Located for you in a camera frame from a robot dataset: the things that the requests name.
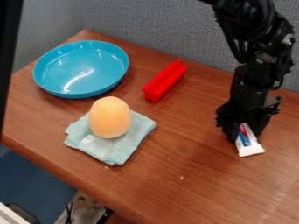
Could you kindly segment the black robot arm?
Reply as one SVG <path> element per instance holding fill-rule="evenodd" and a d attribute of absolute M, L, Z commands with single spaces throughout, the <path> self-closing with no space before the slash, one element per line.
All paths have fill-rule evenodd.
<path fill-rule="evenodd" d="M 272 0 L 200 0 L 213 10 L 237 60 L 228 101 L 216 109 L 216 126 L 237 139 L 244 123 L 260 135 L 283 101 L 277 90 L 291 73 L 295 31 Z"/>

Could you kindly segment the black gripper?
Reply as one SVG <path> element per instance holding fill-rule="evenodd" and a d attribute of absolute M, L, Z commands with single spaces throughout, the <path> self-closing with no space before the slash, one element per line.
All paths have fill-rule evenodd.
<path fill-rule="evenodd" d="M 269 65 L 243 65 L 235 70 L 228 101 L 216 109 L 216 125 L 233 143 L 239 136 L 240 123 L 247 123 L 259 137 L 271 116 L 279 113 L 283 97 L 268 92 L 275 80 Z"/>

